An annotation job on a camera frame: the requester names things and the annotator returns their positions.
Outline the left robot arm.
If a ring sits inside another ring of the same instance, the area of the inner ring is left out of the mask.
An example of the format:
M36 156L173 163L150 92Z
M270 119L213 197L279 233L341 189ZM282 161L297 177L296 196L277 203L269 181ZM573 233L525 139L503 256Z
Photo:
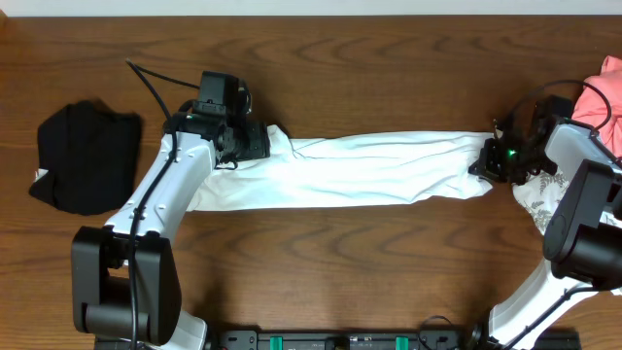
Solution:
M72 241L73 322L106 349L204 349L208 326L182 308L172 253L180 223L215 170L268 158L264 123L249 120L246 82L205 71L198 95L166 113L159 151L135 192L103 227Z

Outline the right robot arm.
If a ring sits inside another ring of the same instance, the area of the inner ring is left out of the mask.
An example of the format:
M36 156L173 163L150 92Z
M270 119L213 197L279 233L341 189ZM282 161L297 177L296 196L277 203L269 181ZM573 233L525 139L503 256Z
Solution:
M473 328L468 349L531 349L575 305L621 286L621 229L601 220L604 212L621 217L621 165L572 109L564 97L539 100L527 135L508 116L468 169L488 182L560 173L570 183L545 229L542 261Z

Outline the white printed t-shirt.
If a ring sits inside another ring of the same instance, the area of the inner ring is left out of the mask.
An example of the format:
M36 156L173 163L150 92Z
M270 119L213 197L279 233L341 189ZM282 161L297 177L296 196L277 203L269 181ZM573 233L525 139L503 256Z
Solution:
M402 131L291 139L267 129L270 156L216 170L191 211L412 204L433 196L469 199L491 184L468 172L487 133Z

